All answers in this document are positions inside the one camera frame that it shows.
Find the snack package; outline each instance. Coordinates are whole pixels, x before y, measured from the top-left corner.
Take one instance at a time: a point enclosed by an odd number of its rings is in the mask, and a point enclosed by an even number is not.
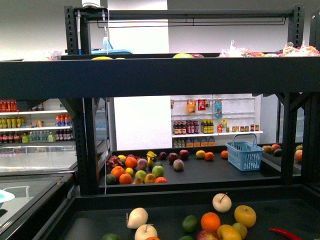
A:
[[[215,117],[217,119],[222,118],[222,101],[221,100],[216,100],[214,103],[215,106]]]

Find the yellow apple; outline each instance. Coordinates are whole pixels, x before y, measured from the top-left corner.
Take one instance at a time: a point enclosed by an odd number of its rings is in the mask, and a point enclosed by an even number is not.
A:
[[[236,222],[235,224],[232,225],[232,227],[237,229],[237,231],[240,233],[240,236],[241,236],[242,240],[245,239],[245,237],[248,234],[248,229],[243,223]]]
[[[231,199],[224,193],[216,194],[212,199],[212,205],[219,213],[226,213],[231,208]]]
[[[242,240],[238,230],[228,224],[221,225],[216,234],[221,240]]]
[[[251,207],[240,205],[234,210],[234,218],[238,223],[242,223],[247,228],[251,228],[256,223],[257,215]]]

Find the green fruit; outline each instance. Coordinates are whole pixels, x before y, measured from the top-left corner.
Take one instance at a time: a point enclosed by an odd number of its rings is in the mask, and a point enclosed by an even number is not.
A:
[[[274,150],[273,155],[274,155],[275,157],[281,157],[281,155],[282,155],[282,149],[276,149],[276,150]]]
[[[180,237],[178,240],[194,240],[194,238],[192,236],[183,236]]]
[[[198,218],[193,216],[193,215],[189,215],[187,216],[183,221],[182,221],[182,228],[186,233],[193,233],[198,225]]]
[[[108,233],[104,235],[101,240],[121,240],[121,238],[117,234]]]
[[[156,162],[153,164],[153,166],[162,166],[162,162],[156,161]]]
[[[113,175],[113,174],[107,174],[107,175],[105,176],[105,181],[106,181],[106,184],[107,184],[107,185],[114,185],[114,184],[116,184],[116,182],[117,182],[117,178],[116,178],[116,176]]]

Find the red apple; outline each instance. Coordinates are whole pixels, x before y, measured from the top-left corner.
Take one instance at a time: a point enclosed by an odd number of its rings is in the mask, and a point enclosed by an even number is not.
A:
[[[201,230],[196,236],[196,240],[219,240],[219,237],[214,231]]]
[[[176,154],[175,152],[171,152],[169,154],[169,163],[173,164],[175,160],[178,159],[178,154]]]
[[[161,160],[165,160],[167,157],[167,154],[164,151],[162,151],[162,152],[160,152],[159,157]]]
[[[186,150],[186,149],[182,149],[180,152],[179,152],[179,156],[182,160],[185,160],[189,157],[189,151]]]

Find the juice bottle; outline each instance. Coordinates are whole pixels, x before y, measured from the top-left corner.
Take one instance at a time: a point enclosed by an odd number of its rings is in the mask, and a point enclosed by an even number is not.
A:
[[[205,136],[203,138],[201,138],[200,146],[201,147],[207,147],[208,146],[208,141],[207,141],[207,138]]]
[[[198,148],[198,147],[200,147],[200,145],[201,145],[201,144],[200,144],[199,138],[197,138],[197,137],[194,138],[194,139],[193,139],[193,146],[196,147],[196,148]]]
[[[209,140],[208,140],[208,146],[212,147],[216,145],[216,140],[213,136],[209,137]]]

